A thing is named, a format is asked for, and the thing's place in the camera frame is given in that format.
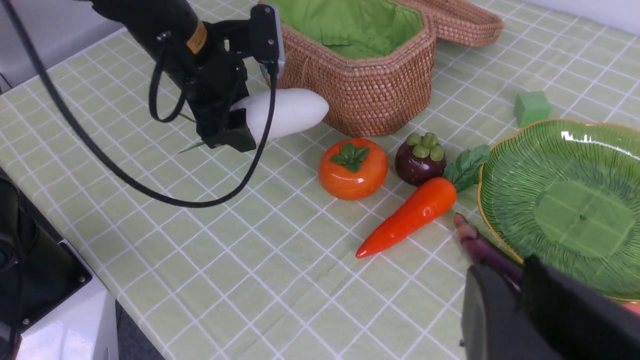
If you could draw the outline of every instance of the green checkered tablecloth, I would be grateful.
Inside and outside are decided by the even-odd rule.
[[[544,90],[553,117],[640,127],[640,39],[517,0],[475,0],[506,28],[497,44],[437,45],[428,109],[392,136],[445,140],[447,156],[513,135],[518,92]],[[193,1],[207,21],[247,18],[249,0]],[[154,63],[120,33],[51,70],[93,139],[136,179],[174,197],[233,188],[253,153],[179,151],[195,127],[154,122]],[[251,93],[265,91],[248,61]],[[163,81],[161,110],[177,89]],[[0,97],[0,166],[77,248],[161,353],[171,359],[448,359],[458,346],[464,273],[452,215],[389,251],[356,260],[362,240],[413,188],[390,171],[360,202],[323,191],[316,166],[344,138],[321,124],[271,142],[249,189],[212,209],[159,204],[107,173],[37,79]],[[473,189],[456,211],[477,225]]]

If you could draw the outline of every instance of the orange carrot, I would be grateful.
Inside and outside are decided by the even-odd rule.
[[[447,165],[442,177],[434,177],[420,185],[393,215],[380,224],[356,251],[356,258],[387,250],[447,213],[456,203],[457,193],[477,183],[477,170],[488,160],[489,154],[487,145],[463,151]]]

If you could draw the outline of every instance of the green persimmon calyx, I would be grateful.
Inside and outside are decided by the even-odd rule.
[[[362,168],[362,162],[369,155],[368,146],[357,147],[350,142],[345,143],[340,148],[340,154],[333,155],[330,161],[334,164],[343,165],[350,172],[358,172]]]
[[[424,136],[412,133],[407,136],[406,144],[413,147],[412,154],[418,159],[429,158],[433,161],[444,159],[444,149],[434,133],[427,132]]]

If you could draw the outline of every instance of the wall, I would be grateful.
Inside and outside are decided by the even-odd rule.
[[[525,0],[640,36],[640,0]]]
[[[47,68],[122,27],[98,15],[91,8],[91,3],[73,0],[19,0],[14,1],[13,5]],[[2,6],[0,73],[13,87],[36,75]]]

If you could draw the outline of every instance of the purple mangosteen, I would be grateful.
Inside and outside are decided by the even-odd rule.
[[[447,166],[444,149],[433,133],[412,133],[396,153],[396,173],[404,182],[420,186],[442,176]]]

